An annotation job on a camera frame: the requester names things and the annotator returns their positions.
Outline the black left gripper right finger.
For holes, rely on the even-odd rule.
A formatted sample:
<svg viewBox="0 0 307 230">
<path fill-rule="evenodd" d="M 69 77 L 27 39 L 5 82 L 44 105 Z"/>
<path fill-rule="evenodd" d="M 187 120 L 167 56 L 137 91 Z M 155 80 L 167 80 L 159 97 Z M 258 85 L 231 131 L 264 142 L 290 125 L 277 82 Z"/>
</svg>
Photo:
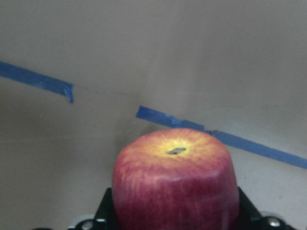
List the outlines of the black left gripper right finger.
<svg viewBox="0 0 307 230">
<path fill-rule="evenodd" d="M 260 228 L 261 213 L 253 205 L 243 190 L 239 191 L 239 216 L 237 230 L 258 230 Z"/>
</svg>

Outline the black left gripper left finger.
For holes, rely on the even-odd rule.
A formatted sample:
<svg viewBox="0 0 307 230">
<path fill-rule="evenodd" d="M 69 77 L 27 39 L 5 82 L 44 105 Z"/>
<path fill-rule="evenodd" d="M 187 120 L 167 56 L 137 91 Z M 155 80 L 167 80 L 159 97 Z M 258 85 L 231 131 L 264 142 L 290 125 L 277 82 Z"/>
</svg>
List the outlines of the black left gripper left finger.
<svg viewBox="0 0 307 230">
<path fill-rule="evenodd" d="M 112 189 L 107 188 L 94 215 L 95 230 L 114 230 L 115 214 L 112 201 Z"/>
</svg>

